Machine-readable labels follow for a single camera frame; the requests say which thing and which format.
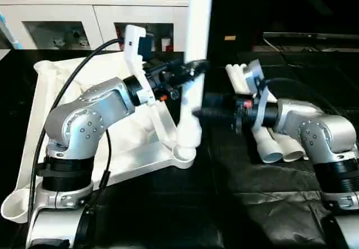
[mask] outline black cable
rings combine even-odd
[[[80,70],[88,63],[88,61],[90,59],[92,59],[95,55],[97,55],[100,51],[102,51],[104,48],[106,48],[107,46],[110,46],[114,43],[119,43],[121,41],[121,39],[113,39],[113,40],[109,40],[108,42],[100,45],[99,47],[97,47],[95,50],[93,50],[93,52],[86,57],[73,71],[73,73],[69,76],[69,78],[67,79],[67,81],[64,83],[63,87],[61,88],[60,92],[58,93],[58,95],[55,98],[54,103],[51,106],[51,110],[53,110],[54,108],[56,108],[56,106],[58,105],[58,103],[60,102],[62,96],[64,95],[64,93],[66,92],[67,88],[69,87],[69,85],[71,84],[71,82],[75,79],[76,75],[80,72]],[[31,215],[33,212],[33,208],[34,208],[34,197],[35,197],[35,182],[36,182],[36,165],[39,161],[39,155],[40,155],[40,151],[41,151],[41,145],[44,141],[45,138],[45,127],[42,128],[41,133],[40,133],[40,137],[39,137],[39,141],[36,145],[36,150],[35,150],[35,154],[34,154],[34,161],[33,161],[33,169],[31,170],[31,180],[30,180],[30,193],[29,193],[29,209],[27,211],[27,221],[29,222],[29,226],[30,226],[30,222],[31,222]]]
[[[107,159],[107,165],[105,170],[109,170],[110,163],[111,163],[111,157],[112,157],[112,145],[111,145],[111,138],[110,133],[108,130],[106,130],[106,137],[107,137],[107,143],[108,143],[108,159]]]
[[[289,82],[292,84],[296,84],[297,86],[302,86],[304,87],[306,90],[308,90],[317,100],[321,101],[322,104],[324,104],[326,106],[326,108],[331,111],[333,114],[339,115],[341,116],[341,113],[333,106],[331,105],[331,103],[329,101],[327,101],[322,95],[320,95],[316,90],[314,90],[313,88],[311,88],[310,86],[304,84],[303,82],[299,82],[293,79],[289,79],[289,78],[272,78],[272,79],[267,79],[265,80],[265,84],[269,85],[269,84],[274,84],[274,83],[279,83],[279,82]]]

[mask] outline black tablecloth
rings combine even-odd
[[[2,128],[7,142],[0,200],[13,190],[25,141],[40,60],[86,51],[12,50],[0,61]],[[357,54],[239,53],[212,61],[205,91],[232,91],[224,66],[259,58],[265,76],[300,80],[323,94],[359,132]],[[303,89],[273,86],[277,97],[316,100]],[[178,120],[179,103],[168,103]],[[309,162],[263,164],[250,134],[203,126],[189,169],[169,167],[107,188],[98,214],[96,244],[111,248],[325,247],[319,185]],[[26,225],[0,219],[4,248],[24,246]]]

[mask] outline white pipe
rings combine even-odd
[[[304,148],[300,143],[285,134],[279,134],[273,132],[272,129],[268,129],[269,134],[275,140],[283,151],[283,161],[292,162],[298,160],[304,156]]]
[[[190,0],[185,63],[207,58],[212,0]],[[204,74],[182,88],[181,116],[177,126],[177,144],[174,152],[184,160],[192,160],[201,143],[202,128],[192,111],[202,105]]]

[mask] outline glass cabinet door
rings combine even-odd
[[[26,21],[23,23],[37,49],[91,49],[81,22]]]
[[[0,5],[23,49],[95,49],[103,44],[91,5]]]

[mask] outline white pole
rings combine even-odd
[[[212,0],[190,0],[185,63],[207,58]],[[204,74],[182,88],[181,119],[177,126],[176,156],[192,160],[201,143],[202,129],[192,111],[202,105]]]

